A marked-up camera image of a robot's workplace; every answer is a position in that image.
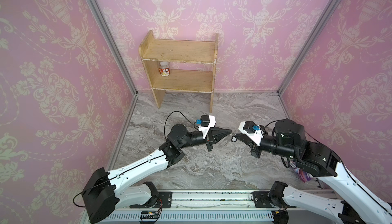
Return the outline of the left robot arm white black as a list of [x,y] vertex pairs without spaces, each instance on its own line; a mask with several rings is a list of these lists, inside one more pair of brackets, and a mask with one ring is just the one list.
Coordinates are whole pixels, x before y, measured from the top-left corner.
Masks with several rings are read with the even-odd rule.
[[101,167],[95,170],[81,192],[90,223],[104,220],[119,208],[155,206],[159,197],[155,185],[145,182],[134,186],[135,183],[177,164],[185,157],[183,148],[205,145],[212,151],[214,144],[230,134],[231,130],[219,127],[189,132],[184,125],[177,124],[165,143],[148,156],[118,169],[106,171]]

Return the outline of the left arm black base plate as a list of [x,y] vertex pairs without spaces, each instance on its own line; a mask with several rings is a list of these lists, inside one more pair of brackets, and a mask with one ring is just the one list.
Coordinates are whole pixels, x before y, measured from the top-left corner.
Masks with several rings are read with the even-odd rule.
[[160,208],[169,209],[171,207],[171,200],[173,198],[173,193],[171,191],[159,191],[158,196],[153,196],[151,200],[148,200],[146,204],[143,205],[130,205],[129,208]]

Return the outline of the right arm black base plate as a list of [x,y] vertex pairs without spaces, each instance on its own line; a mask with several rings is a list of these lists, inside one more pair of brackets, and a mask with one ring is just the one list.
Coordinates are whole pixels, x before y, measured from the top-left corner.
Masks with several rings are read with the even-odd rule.
[[253,191],[251,200],[256,208],[294,208],[284,202],[282,194],[270,194],[268,191]]

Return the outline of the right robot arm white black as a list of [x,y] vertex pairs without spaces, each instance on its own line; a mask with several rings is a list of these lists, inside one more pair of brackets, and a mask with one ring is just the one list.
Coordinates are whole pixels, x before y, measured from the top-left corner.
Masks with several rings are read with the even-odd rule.
[[243,121],[232,141],[243,142],[251,155],[262,152],[280,156],[285,167],[290,163],[327,184],[341,199],[321,197],[276,181],[268,200],[282,211],[297,207],[318,214],[336,224],[390,224],[392,205],[365,187],[344,165],[341,157],[320,142],[306,140],[302,125],[290,119],[278,120],[272,134],[264,126]]

